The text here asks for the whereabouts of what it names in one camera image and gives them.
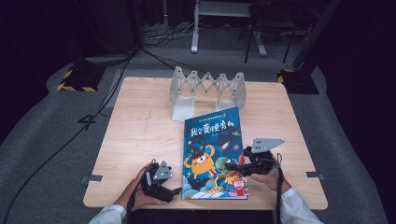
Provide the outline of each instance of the sleeve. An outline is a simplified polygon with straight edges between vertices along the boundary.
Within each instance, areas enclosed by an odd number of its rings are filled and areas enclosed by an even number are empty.
[[[121,205],[113,204],[104,207],[102,211],[90,221],[90,224],[121,224],[125,216],[125,208]]]
[[[284,224],[322,223],[294,188],[282,194],[280,219]]]

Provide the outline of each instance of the children's book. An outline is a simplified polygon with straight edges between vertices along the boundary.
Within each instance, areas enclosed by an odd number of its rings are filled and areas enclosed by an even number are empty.
[[[185,120],[182,199],[247,199],[248,180],[226,163],[245,162],[239,109]]]

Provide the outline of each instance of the dark background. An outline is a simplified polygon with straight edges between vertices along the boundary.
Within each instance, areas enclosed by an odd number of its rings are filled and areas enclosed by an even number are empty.
[[[55,71],[73,63],[78,55],[91,57],[108,53],[92,34],[93,30],[104,38],[110,33],[105,26],[98,25],[92,2],[78,1],[86,18],[74,1],[0,3],[0,143],[20,118],[48,94],[46,81]],[[130,6],[133,1],[116,2]],[[183,1],[183,4],[168,0],[170,24],[191,20],[193,1]],[[392,214],[396,201],[396,194],[392,193],[396,166],[396,146],[392,140],[396,124],[395,5],[385,0],[341,1],[304,61],[304,65],[320,67],[326,77],[333,109],[375,181],[390,223],[396,221]],[[162,1],[142,1],[143,21],[151,25],[162,23],[162,7]],[[64,19],[73,27],[70,33],[64,32],[65,26],[55,13],[67,15]],[[134,20],[131,10],[123,13]],[[139,45],[136,25],[126,24],[129,27],[124,31],[134,36],[133,45]],[[124,44],[121,43],[120,50],[127,49],[131,43]]]

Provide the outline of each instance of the tabletop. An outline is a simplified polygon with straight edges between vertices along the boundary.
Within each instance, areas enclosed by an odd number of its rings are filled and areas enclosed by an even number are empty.
[[[93,175],[102,175],[101,182],[89,182],[85,205],[103,207],[113,204],[139,170],[153,159],[166,161],[173,177],[163,186],[181,187],[184,122],[172,118],[169,101],[171,78],[127,77],[123,80],[106,134],[100,148]],[[308,177],[315,166],[307,149],[289,96],[280,83],[246,82],[247,99],[240,108],[244,147],[254,138],[284,139],[273,148],[282,155],[282,170],[290,184],[304,197],[311,209],[327,207],[326,196],[317,177]],[[201,93],[195,97],[194,116],[216,110],[216,94]],[[274,210],[276,192],[263,183],[247,178],[247,200],[181,200],[176,195],[161,209],[249,209]]]

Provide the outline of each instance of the black stand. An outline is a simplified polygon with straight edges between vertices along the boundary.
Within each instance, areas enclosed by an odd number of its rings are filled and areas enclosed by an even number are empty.
[[[73,26],[74,4],[67,2],[49,1],[53,18],[59,24],[59,35],[64,42],[64,50],[73,65],[64,76],[58,90],[67,91],[98,91],[98,84],[105,72],[104,67],[97,67],[85,60],[78,43],[78,34]]]
[[[311,76],[304,76],[300,70],[280,70],[277,80],[282,83],[288,94],[319,94]]]

